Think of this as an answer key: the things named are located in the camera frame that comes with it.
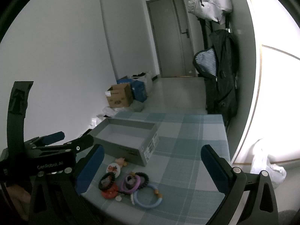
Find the door handle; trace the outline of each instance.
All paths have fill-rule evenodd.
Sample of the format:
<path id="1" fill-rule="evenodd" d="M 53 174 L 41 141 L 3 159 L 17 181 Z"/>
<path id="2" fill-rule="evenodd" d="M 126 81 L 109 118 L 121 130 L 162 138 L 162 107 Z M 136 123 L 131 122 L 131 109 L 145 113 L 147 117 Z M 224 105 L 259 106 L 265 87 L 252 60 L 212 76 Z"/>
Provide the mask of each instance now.
<path id="1" fill-rule="evenodd" d="M 188 29 L 186 29 L 185 32 L 181 32 L 181 34 L 187 34 L 187 38 L 190 38 L 190 33 L 188 32 Z"/>

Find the open gray box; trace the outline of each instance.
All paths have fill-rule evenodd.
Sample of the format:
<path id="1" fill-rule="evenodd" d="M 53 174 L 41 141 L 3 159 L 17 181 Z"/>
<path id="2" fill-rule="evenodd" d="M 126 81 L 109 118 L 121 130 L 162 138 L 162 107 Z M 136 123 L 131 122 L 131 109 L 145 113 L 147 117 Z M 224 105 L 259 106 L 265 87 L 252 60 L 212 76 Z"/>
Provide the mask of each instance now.
<path id="1" fill-rule="evenodd" d="M 89 134 L 105 154 L 144 167 L 158 144 L 157 126 L 149 122 L 106 118 Z"/>

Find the purple bracelet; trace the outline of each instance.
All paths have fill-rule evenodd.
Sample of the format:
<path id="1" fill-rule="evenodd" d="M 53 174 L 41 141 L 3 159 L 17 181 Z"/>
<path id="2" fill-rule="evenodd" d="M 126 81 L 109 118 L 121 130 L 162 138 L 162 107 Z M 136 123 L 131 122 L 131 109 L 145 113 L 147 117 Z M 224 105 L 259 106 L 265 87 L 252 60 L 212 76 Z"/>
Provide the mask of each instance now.
<path id="1" fill-rule="evenodd" d="M 134 186 L 131 190 L 129 190 L 129 189 L 126 187 L 126 185 L 125 185 L 125 180 L 127 179 L 128 176 L 129 176 L 129 175 L 127 175 L 127 176 L 125 177 L 125 179 L 123 180 L 123 182 L 122 182 L 122 184 L 121 184 L 121 187 L 120 187 L 120 191 L 121 191 L 121 192 L 125 192 L 126 194 L 132 194 L 132 193 L 134 193 L 134 192 L 138 189 L 138 187 L 140 186 L 141 178 L 140 178 L 138 175 L 135 175 L 134 177 L 136 178 L 136 184 L 135 184 L 135 186 Z"/>

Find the green plaid tablecloth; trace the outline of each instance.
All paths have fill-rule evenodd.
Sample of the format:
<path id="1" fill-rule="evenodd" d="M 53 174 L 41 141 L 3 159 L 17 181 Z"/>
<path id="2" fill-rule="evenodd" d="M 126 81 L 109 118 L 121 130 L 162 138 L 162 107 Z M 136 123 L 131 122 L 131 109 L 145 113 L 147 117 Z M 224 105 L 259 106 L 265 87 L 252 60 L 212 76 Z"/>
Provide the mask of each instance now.
<path id="1" fill-rule="evenodd" d="M 221 115 L 120 112 L 116 118 L 157 123 L 159 144 L 146 167 L 129 163 L 121 169 L 117 184 L 129 172 L 145 172 L 163 195 L 154 209 L 132 205 L 129 196 L 121 202 L 101 196 L 98 182 L 115 158 L 105 155 L 87 192 L 82 194 L 101 211 L 125 224 L 206 224 L 221 203 L 219 193 L 200 157 L 203 145 L 229 161 L 228 143 Z M 157 199 L 153 190 L 139 191 L 139 200 L 150 204 Z"/>

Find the hanging bag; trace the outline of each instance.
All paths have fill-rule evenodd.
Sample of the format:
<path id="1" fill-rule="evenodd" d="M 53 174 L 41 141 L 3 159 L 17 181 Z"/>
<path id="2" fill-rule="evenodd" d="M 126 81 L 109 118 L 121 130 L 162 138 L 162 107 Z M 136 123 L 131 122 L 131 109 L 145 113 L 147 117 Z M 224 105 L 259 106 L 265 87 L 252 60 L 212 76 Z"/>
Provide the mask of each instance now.
<path id="1" fill-rule="evenodd" d="M 225 15 L 233 10 L 230 0 L 189 0 L 188 12 L 195 16 L 215 21 L 220 25 L 225 23 Z"/>

